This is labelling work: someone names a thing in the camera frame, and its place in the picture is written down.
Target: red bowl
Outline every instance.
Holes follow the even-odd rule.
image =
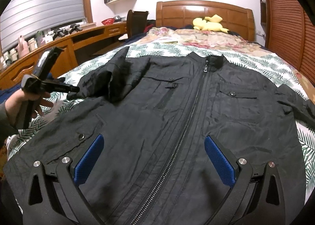
[[[102,24],[103,24],[103,25],[110,25],[110,24],[113,24],[114,21],[115,21],[114,18],[108,18],[108,19],[102,21]]]

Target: jacket sleeve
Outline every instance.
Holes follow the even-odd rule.
[[[126,58],[129,46],[120,49],[105,65],[84,75],[79,83],[78,93],[68,93],[67,99],[85,99],[104,96],[110,102],[117,102],[138,84],[148,69],[149,57]]]
[[[310,99],[305,101],[289,86],[282,84],[276,91],[278,102],[283,104],[285,112],[293,111],[294,118],[302,120],[312,128],[315,128],[315,105]]]
[[[2,147],[4,140],[10,136],[18,134],[18,130],[13,128],[7,118],[7,113],[5,111],[4,103],[0,104],[0,147]]]

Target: metal screw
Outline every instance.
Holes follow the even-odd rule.
[[[238,161],[241,165],[246,165],[246,163],[247,163],[246,159],[244,159],[244,158],[240,158]]]
[[[33,166],[38,167],[40,165],[40,161],[35,161]]]
[[[62,159],[62,163],[64,163],[64,164],[68,163],[69,161],[70,161],[70,158],[69,158],[69,157],[64,157],[64,158]]]
[[[275,163],[273,163],[272,161],[269,161],[269,162],[268,162],[268,165],[269,165],[270,167],[275,167],[275,166],[276,166]]]

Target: zippered pocket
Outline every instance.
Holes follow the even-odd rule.
[[[169,86],[165,87],[168,88],[166,94],[162,97],[162,99],[157,103],[157,109],[164,109],[168,101],[171,99],[175,89],[177,88],[178,83],[171,83]]]

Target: human hand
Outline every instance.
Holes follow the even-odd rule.
[[[21,108],[21,105],[24,101],[36,101],[39,98],[40,103],[39,105],[35,108],[35,110],[32,113],[32,118],[36,118],[37,114],[36,111],[38,112],[38,114],[40,116],[43,115],[43,111],[41,106],[45,106],[45,107],[53,107],[53,103],[51,101],[47,101],[43,98],[49,98],[50,97],[50,93],[43,93],[43,94],[33,94],[33,93],[28,93],[28,92],[24,92],[22,89],[17,90],[16,92],[14,92],[5,102],[4,107],[7,113],[7,117],[9,119],[10,125],[14,126],[15,125],[15,121],[16,121],[16,117],[18,116],[18,112]]]

